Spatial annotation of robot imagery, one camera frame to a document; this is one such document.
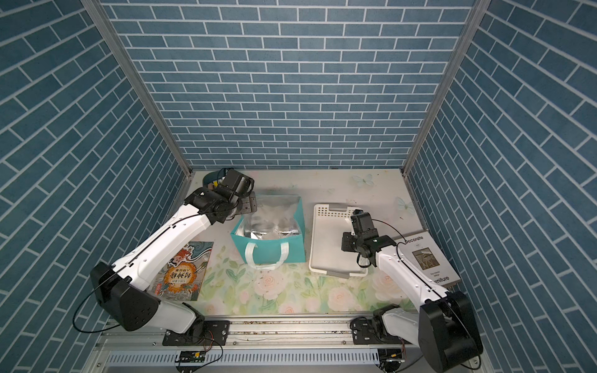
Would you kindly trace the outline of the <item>teal insulated delivery bag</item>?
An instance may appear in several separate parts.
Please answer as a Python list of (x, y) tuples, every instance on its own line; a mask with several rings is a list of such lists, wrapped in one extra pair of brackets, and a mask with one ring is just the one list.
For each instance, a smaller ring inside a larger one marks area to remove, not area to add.
[(298, 195), (258, 194), (257, 210), (231, 233), (243, 261), (254, 270), (306, 262), (303, 202)]

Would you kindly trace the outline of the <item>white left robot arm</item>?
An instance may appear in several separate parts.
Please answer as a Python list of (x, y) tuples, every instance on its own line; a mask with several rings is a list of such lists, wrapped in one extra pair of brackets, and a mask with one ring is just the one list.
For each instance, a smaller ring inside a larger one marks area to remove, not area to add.
[(201, 327), (205, 318), (186, 304), (161, 300), (149, 292), (156, 275), (195, 236), (216, 223), (257, 209), (254, 181), (229, 169), (217, 186), (202, 186), (146, 241), (113, 264), (90, 273), (97, 303), (125, 330), (155, 326), (177, 334)]

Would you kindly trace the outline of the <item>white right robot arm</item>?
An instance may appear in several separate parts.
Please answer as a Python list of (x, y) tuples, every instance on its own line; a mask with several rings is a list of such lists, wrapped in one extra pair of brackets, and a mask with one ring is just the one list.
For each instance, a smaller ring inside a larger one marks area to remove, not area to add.
[(410, 248), (432, 248), (435, 242), (429, 234), (396, 239), (382, 236), (374, 226), (375, 219), (360, 209), (350, 219), (352, 230), (343, 234), (342, 250), (356, 253), (358, 260), (366, 259), (389, 276), (416, 309), (408, 312), (390, 305), (377, 309), (371, 318), (353, 319), (354, 342), (412, 343), (436, 372), (446, 372), (481, 357), (484, 346), (469, 298), (429, 278), (421, 264), (407, 256)]

